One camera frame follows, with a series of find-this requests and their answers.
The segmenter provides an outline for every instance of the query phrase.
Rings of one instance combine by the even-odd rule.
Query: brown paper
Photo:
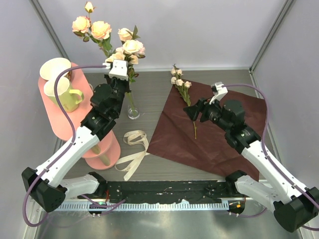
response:
[[[197,82],[192,82],[188,93],[192,105],[199,98],[213,96],[209,85]],[[262,134],[266,119],[264,100],[230,90],[221,103],[226,100],[239,100],[246,112],[246,124],[259,135]],[[242,170],[258,180],[258,170],[227,144],[223,130],[211,121],[199,122],[201,114],[196,121],[197,139],[195,139],[193,123],[183,111],[186,106],[178,90],[172,86],[152,136],[148,153],[221,176]]]

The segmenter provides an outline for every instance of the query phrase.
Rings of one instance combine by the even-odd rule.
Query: brown wrapping paper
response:
[[[192,82],[188,93],[192,105],[199,98],[213,96],[209,85],[197,82]],[[228,91],[221,103],[230,99],[242,103],[247,125],[261,135],[266,119],[264,100]],[[172,86],[152,136],[148,153],[221,176],[242,170],[253,179],[259,179],[258,170],[227,144],[223,130],[210,121],[199,122],[201,114],[196,121],[197,139],[195,139],[193,123],[183,111],[184,107],[186,103],[175,86]]]

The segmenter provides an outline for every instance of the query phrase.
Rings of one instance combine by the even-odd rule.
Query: cup handle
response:
[[[79,95],[79,96],[81,97],[81,99],[79,99],[79,100],[77,100],[77,101],[75,102],[76,105],[79,104],[79,103],[81,103],[81,102],[84,100],[84,94],[83,94],[83,92],[80,91],[80,90],[71,89],[71,90],[70,90],[70,94],[77,94],[77,95]]]

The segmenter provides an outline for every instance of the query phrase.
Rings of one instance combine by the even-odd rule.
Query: clear vase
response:
[[[125,94],[128,99],[128,117],[132,120],[136,120],[140,117],[140,111],[136,107],[133,94],[132,92],[125,93]]]

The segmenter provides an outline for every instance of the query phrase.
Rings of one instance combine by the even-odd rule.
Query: white wall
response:
[[[310,188],[319,187],[318,9],[296,1],[255,72],[282,162]]]
[[[72,33],[86,0],[39,0],[72,61],[104,62],[93,42]],[[250,67],[285,0],[92,0],[92,20],[117,29],[134,24],[146,46],[137,68]]]
[[[1,8],[0,238],[21,239],[26,229],[21,173],[47,159],[56,141],[37,86],[38,71],[59,54],[29,1],[3,1]]]

